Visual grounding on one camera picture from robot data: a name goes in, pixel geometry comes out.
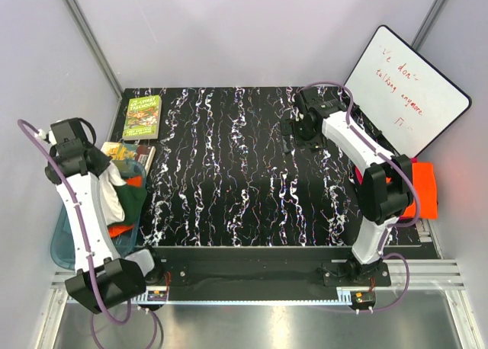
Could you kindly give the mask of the white and green t-shirt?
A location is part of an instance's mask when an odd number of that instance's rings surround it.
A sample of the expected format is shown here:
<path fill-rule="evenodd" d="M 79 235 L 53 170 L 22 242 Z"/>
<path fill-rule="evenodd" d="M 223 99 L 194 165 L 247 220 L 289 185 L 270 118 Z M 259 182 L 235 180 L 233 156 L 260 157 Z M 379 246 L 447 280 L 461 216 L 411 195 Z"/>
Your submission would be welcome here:
<path fill-rule="evenodd" d="M 140 217 L 147 191 L 144 187 L 128 184 L 118 167 L 110 162 L 98 178 L 101 208 L 108 226 L 132 225 Z"/>

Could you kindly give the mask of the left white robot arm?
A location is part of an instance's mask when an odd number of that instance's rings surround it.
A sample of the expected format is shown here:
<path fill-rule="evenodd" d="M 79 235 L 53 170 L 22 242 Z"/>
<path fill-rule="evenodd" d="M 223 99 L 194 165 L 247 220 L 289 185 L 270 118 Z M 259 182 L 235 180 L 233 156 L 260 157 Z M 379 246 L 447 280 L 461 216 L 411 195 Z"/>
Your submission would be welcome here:
<path fill-rule="evenodd" d="M 128 301 L 158 284 L 165 267 L 147 249 L 121 257 L 109 236 L 101 202 L 101 178 L 117 167 L 85 132 L 82 118 L 51 125 L 45 174 L 56 186 L 69 217 L 75 250 L 75 276 L 66 280 L 68 294 L 94 314 Z"/>

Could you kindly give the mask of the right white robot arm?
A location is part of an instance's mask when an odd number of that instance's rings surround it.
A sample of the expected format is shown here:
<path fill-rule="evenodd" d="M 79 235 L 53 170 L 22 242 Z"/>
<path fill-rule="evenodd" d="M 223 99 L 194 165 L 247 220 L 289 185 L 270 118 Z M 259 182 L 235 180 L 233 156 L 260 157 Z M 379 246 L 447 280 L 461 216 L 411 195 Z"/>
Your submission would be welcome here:
<path fill-rule="evenodd" d="M 419 198 L 413 186 L 413 164 L 407 155 L 395 155 L 370 137 L 352 118 L 352 92 L 336 83 L 328 85 L 329 100 L 320 99 L 308 85 L 294 95 L 297 114 L 281 120 L 284 151 L 291 144 L 320 149 L 333 142 L 359 174 L 356 195 L 362 220 L 352 253 L 332 273 L 335 281 L 355 285 L 370 282 L 380 271 L 384 246 L 391 229 L 406 208 Z"/>

